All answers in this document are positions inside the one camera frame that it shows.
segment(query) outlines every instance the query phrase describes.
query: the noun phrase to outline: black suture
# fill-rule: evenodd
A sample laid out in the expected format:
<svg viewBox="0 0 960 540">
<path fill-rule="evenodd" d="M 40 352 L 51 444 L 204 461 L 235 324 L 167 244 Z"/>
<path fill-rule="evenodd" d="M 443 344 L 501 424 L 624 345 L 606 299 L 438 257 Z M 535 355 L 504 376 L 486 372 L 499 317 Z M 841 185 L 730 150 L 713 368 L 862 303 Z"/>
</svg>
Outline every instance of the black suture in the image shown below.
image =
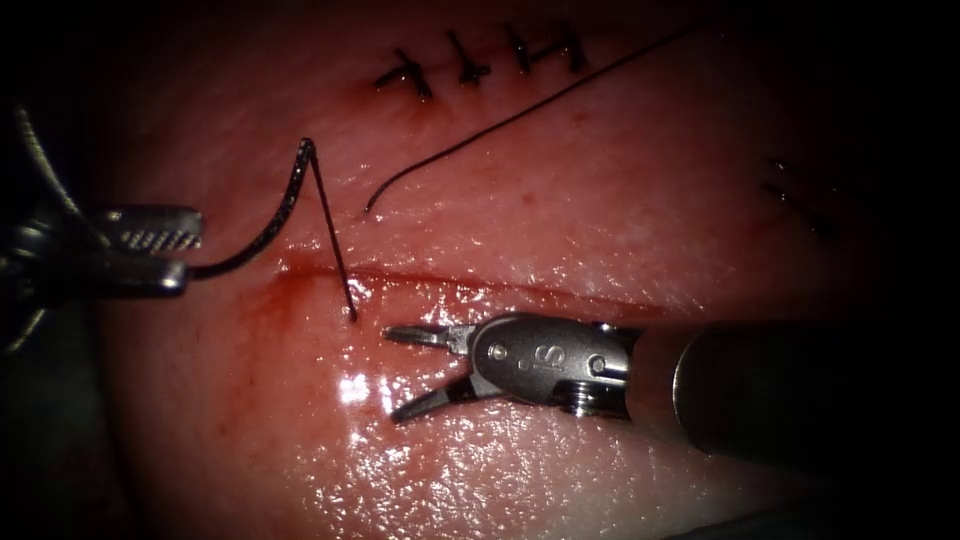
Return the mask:
<svg viewBox="0 0 960 540">
<path fill-rule="evenodd" d="M 485 77 L 492 73 L 490 66 L 478 66 L 477 63 L 470 58 L 470 55 L 467 54 L 463 45 L 460 44 L 460 40 L 457 39 L 457 35 L 453 30 L 448 31 L 447 36 L 450 37 L 453 48 L 457 50 L 457 56 L 460 57 L 460 61 L 463 63 L 463 70 L 460 71 L 460 84 L 472 82 L 474 85 L 480 86 L 480 77 Z"/>
<path fill-rule="evenodd" d="M 457 150 L 460 150 L 460 149 L 463 148 L 464 146 L 467 146 L 468 144 L 476 141 L 477 139 L 480 139 L 480 138 L 483 137 L 484 135 L 488 135 L 488 134 L 490 134 L 490 133 L 492 133 L 492 132 L 494 132 L 494 131 L 496 131 L 496 130 L 504 127 L 504 126 L 506 126 L 507 124 L 510 124 L 510 123 L 512 123 L 512 122 L 514 122 L 514 121 L 516 121 L 516 120 L 519 120 L 520 118 L 523 118 L 524 116 L 526 116 L 526 115 L 528 115 L 528 114 L 536 111 L 537 109 L 543 107 L 544 105 L 547 105 L 547 104 L 549 104 L 549 103 L 552 103 L 553 101 L 556 101 L 556 100 L 559 99 L 560 97 L 562 97 L 562 96 L 564 96 L 564 95 L 572 92 L 573 90 L 575 90 L 575 89 L 577 89 L 577 88 L 579 88 L 579 87 L 581 87 L 581 86 L 583 86 L 583 85 L 585 85 L 585 84 L 587 84 L 587 83 L 589 83 L 589 82 L 597 79 L 598 77 L 601 77 L 601 76 L 603 76 L 603 75 L 605 75 L 605 74 L 607 74 L 607 73 L 609 73 L 609 72 L 611 72 L 611 71 L 613 71 L 613 70 L 615 70 L 615 69 L 617 69 L 617 68 L 619 68 L 619 67 L 621 67 L 621 66 L 623 66 L 623 65 L 625 65 L 625 64 L 628 64 L 628 63 L 632 62 L 633 60 L 636 60 L 637 58 L 639 58 L 639 57 L 641 57 L 641 56 L 644 56 L 644 55 L 647 54 L 647 53 L 650 53 L 650 52 L 652 52 L 652 51 L 654 51 L 654 50 L 656 50 L 656 49 L 659 49 L 660 47 L 663 47 L 663 46 L 665 46 L 665 45 L 667 45 L 667 44 L 669 44 L 669 43 L 671 43 L 671 42 L 673 42 L 673 41 L 679 40 L 679 39 L 681 39 L 681 38 L 683 38 L 683 37 L 686 37 L 686 36 L 689 35 L 689 34 L 692 34 L 693 32 L 699 30 L 700 28 L 702 28 L 702 27 L 704 27 L 704 26 L 706 26 L 706 25 L 708 25 L 708 24 L 716 21 L 717 19 L 719 19 L 720 17 L 724 16 L 725 14 L 726 14 L 726 12 L 715 13 L 715 14 L 713 14 L 713 15 L 710 15 L 710 16 L 704 17 L 704 18 L 702 18 L 702 19 L 699 19 L 699 20 L 697 20 L 697 21 L 694 21 L 694 22 L 690 23 L 689 25 L 680 28 L 679 30 L 675 30 L 674 32 L 671 32 L 671 33 L 667 34 L 666 36 L 661 37 L 660 39 L 654 41 L 653 43 L 650 43 L 650 44 L 648 44 L 648 45 L 645 45 L 645 46 L 643 46 L 643 47 L 641 47 L 641 48 L 639 48 L 639 49 L 637 49 L 637 50 L 635 50 L 635 51 L 627 54 L 626 56 L 623 56 L 623 57 L 621 57 L 621 58 L 613 61 L 612 63 L 607 64 L 606 66 L 600 68 L 599 70 L 597 70 L 597 71 L 595 71 L 595 72 L 593 72 L 593 73 L 591 73 L 591 74 L 583 77 L 582 79 L 577 80 L 576 82 L 574 82 L 574 83 L 572 83 L 572 84 L 564 87 L 563 89 L 561 89 L 560 91 L 554 93 L 553 95 L 550 95 L 550 96 L 544 98 L 543 100 L 541 100 L 541 101 L 539 101 L 539 102 L 531 105 L 530 107 L 527 107 L 526 109 L 524 109 L 524 110 L 522 110 L 522 111 L 514 114 L 513 116 L 510 116 L 510 117 L 508 117 L 508 118 L 506 118 L 506 119 L 504 119 L 504 120 L 501 120 L 500 122 L 497 122 L 496 124 L 494 124 L 494 125 L 492 125 L 492 126 L 490 126 L 490 127 L 487 127 L 487 128 L 485 128 L 485 129 L 482 129 L 482 130 L 478 131 L 477 133 L 474 133 L 473 135 L 467 137 L 466 139 L 464 139 L 464 140 L 462 140 L 462 141 L 454 144 L 453 146 L 451 146 L 451 147 L 449 147 L 449 148 L 446 148 L 445 150 L 441 150 L 440 152 L 437 152 L 436 154 L 434 154 L 434 155 L 432 155 L 432 156 L 430 156 L 430 157 L 428 157 L 428 158 L 426 158 L 426 159 L 423 159 L 423 160 L 421 160 L 421 161 L 418 161 L 418 162 L 414 163 L 413 165 L 410 165 L 409 167 L 401 170 L 400 172 L 398 172 L 398 173 L 394 174 L 393 176 L 391 176 L 390 178 L 388 178 L 383 184 L 380 185 L 379 188 L 377 188 L 377 191 L 375 191 L 374 194 L 373 194 L 373 196 L 370 197 L 370 200 L 367 201 L 367 205 L 366 205 L 366 206 L 364 207 L 364 209 L 363 209 L 364 212 L 370 212 L 370 210 L 373 208 L 373 205 L 376 204 L 376 202 L 377 202 L 377 200 L 380 198 L 380 196 L 383 195 L 383 193 L 384 193 L 390 186 L 392 186 L 393 184 L 395 184 L 398 180 L 400 180 L 400 179 L 403 178 L 404 176 L 412 173 L 413 171 L 416 171 L 417 169 L 420 169 L 420 168 L 422 168 L 422 167 L 425 167 L 425 166 L 433 163 L 434 161 L 437 161 L 437 160 L 439 160 L 439 159 L 442 159 L 442 158 L 444 158 L 444 157 L 446 157 L 446 156 L 448 156 L 448 155 L 456 152 Z"/>
<path fill-rule="evenodd" d="M 557 51 L 567 51 L 570 54 L 570 71 L 579 73 L 587 65 L 587 55 L 583 52 L 580 38 L 567 23 L 561 23 L 563 36 L 555 43 L 548 45 L 542 51 L 530 56 L 530 62 L 536 63 Z"/>
<path fill-rule="evenodd" d="M 330 206 L 327 204 L 327 194 L 323 189 L 323 179 L 320 176 L 320 164 L 317 160 L 317 148 L 313 141 L 307 137 L 300 140 L 300 146 L 297 149 L 297 157 L 293 162 L 293 171 L 290 173 L 290 181 L 287 183 L 287 189 L 283 193 L 283 199 L 280 206 L 274 212 L 273 217 L 263 228 L 263 231 L 253 239 L 247 247 L 241 249 L 236 254 L 213 264 L 197 265 L 190 267 L 191 278 L 197 280 L 211 279 L 222 276 L 228 272 L 236 270 L 241 266 L 252 261 L 267 246 L 273 242 L 287 220 L 293 213 L 293 208 L 297 204 L 300 196 L 300 188 L 303 186 L 304 176 L 307 174 L 307 166 L 313 168 L 314 177 L 317 180 L 317 189 L 320 191 L 320 202 L 323 205 L 323 215 L 327 221 L 327 229 L 330 232 L 330 242 L 333 246 L 333 254 L 337 259 L 337 270 L 340 273 L 340 281 L 343 285 L 344 295 L 347 299 L 347 307 L 350 310 L 350 320 L 357 320 L 357 309 L 353 303 L 353 297 L 350 296 L 350 286 L 347 282 L 347 270 L 343 264 L 343 255 L 340 252 L 340 243 L 337 240 L 337 233 L 333 226 L 333 217 L 330 214 Z"/>
<path fill-rule="evenodd" d="M 421 101 L 431 99 L 433 97 L 433 91 L 430 90 L 430 85 L 427 84 L 426 79 L 423 78 L 423 68 L 420 67 L 420 64 L 410 60 L 402 49 L 394 49 L 393 52 L 397 55 L 397 58 L 403 62 L 403 65 L 395 67 L 384 75 L 377 77 L 377 80 L 373 81 L 374 88 L 382 88 L 393 79 L 398 77 L 402 78 L 404 75 L 407 75 L 417 88 L 417 97 L 420 98 Z"/>
<path fill-rule="evenodd" d="M 812 232 L 818 238 L 828 240 L 837 236 L 837 234 L 840 232 L 837 226 L 834 225 L 830 220 L 804 206 L 800 201 L 791 197 L 780 186 L 777 186 L 771 182 L 763 182 L 760 184 L 760 187 L 762 187 L 764 191 L 780 199 L 780 202 L 786 204 L 790 209 L 803 216 L 803 218 L 807 220 L 807 225 L 810 227 L 810 232 Z"/>
<path fill-rule="evenodd" d="M 856 189 L 853 185 L 851 185 L 850 182 L 844 182 L 838 178 L 825 176 L 805 166 L 798 165 L 797 163 L 786 161 L 780 158 L 771 158 L 769 162 L 772 167 L 783 174 L 795 175 L 797 178 L 809 181 L 820 189 L 837 194 L 841 197 L 846 197 L 850 201 L 859 204 L 867 210 L 875 210 L 871 197 L 867 193 Z"/>
<path fill-rule="evenodd" d="M 520 73 L 530 73 L 530 53 L 527 52 L 526 42 L 513 31 L 513 27 L 509 24 L 503 25 L 503 28 L 507 31 L 507 43 L 509 43 L 510 48 L 513 49 L 514 54 L 517 55 L 517 63 L 520 64 Z"/>
<path fill-rule="evenodd" d="M 340 242 L 337 240 L 337 231 L 333 227 L 333 216 L 330 215 L 330 205 L 327 203 L 327 192 L 323 189 L 323 179 L 320 176 L 320 163 L 317 160 L 316 150 L 310 152 L 310 166 L 313 167 L 313 176 L 317 179 L 317 190 L 320 191 L 320 204 L 323 205 L 323 217 L 327 220 L 327 230 L 330 232 L 330 244 L 333 246 L 333 255 L 337 259 L 337 272 L 340 273 L 343 296 L 347 300 L 347 309 L 350 310 L 350 321 L 357 322 L 357 307 L 353 304 L 353 296 L 350 295 L 350 283 L 347 281 L 347 268 L 343 264 Z"/>
</svg>

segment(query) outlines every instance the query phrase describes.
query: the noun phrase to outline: skin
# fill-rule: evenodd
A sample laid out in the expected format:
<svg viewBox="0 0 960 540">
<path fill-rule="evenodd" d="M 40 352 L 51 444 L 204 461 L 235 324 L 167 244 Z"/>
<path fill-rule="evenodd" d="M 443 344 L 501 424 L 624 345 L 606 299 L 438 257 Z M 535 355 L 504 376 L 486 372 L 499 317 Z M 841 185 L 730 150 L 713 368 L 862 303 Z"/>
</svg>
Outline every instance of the skin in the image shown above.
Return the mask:
<svg viewBox="0 0 960 540">
<path fill-rule="evenodd" d="M 391 410 L 466 366 L 379 329 L 511 310 L 636 325 L 875 312 L 875 291 L 895 279 L 889 231 L 765 161 L 858 155 L 836 74 L 785 68 L 762 27 L 725 19 L 415 172 L 366 214 L 397 170 L 576 80 L 559 55 L 519 74 L 503 22 L 537 50 L 552 20 L 569 21 L 594 70 L 711 7 L 393 4 L 171 18 L 175 30 L 144 36 L 106 75 L 105 193 L 201 209 L 195 263 L 259 232 L 300 137 L 313 138 L 360 313 L 346 315 L 309 183 L 248 266 L 177 301 L 103 306 L 115 425 L 152 528 L 659 537 L 806 492 L 806 479 L 503 400 L 394 426 Z M 457 82 L 450 28 L 493 68 L 478 88 Z M 433 101 L 405 81 L 372 88 L 397 65 L 395 46 L 423 65 Z M 812 235 L 759 188 L 765 178 L 843 234 Z"/>
</svg>

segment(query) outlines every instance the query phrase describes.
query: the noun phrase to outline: metal screw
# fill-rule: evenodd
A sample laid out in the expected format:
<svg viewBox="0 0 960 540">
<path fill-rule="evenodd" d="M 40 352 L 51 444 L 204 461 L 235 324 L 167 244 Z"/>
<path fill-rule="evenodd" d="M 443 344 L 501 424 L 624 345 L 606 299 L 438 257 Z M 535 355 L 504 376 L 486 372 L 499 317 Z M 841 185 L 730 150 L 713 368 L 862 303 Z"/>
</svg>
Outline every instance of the metal screw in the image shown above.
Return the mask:
<svg viewBox="0 0 960 540">
<path fill-rule="evenodd" d="M 602 356 L 594 356 L 590 360 L 590 370 L 594 373 L 603 373 L 603 370 L 606 367 L 607 363 Z"/>
<path fill-rule="evenodd" d="M 503 360 L 507 357 L 507 349 L 499 343 L 494 343 L 490 346 L 490 349 L 487 350 L 487 354 L 494 360 Z"/>
</svg>

